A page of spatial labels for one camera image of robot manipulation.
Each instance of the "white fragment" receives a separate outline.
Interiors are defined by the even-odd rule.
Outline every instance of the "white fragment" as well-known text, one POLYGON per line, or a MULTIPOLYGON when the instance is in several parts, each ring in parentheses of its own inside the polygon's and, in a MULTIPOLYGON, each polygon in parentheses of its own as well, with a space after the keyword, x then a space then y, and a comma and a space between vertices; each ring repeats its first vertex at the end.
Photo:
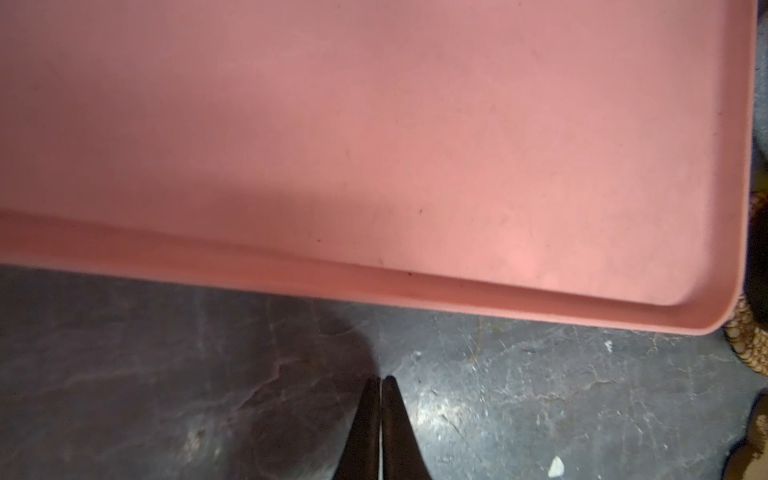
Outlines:
POLYGON ((560 457, 554 457, 552 459, 552 465, 549 465, 549 472, 547 472, 547 476, 549 478, 557 478, 563 476, 565 473, 565 465, 563 465, 563 461, 560 460, 560 457))

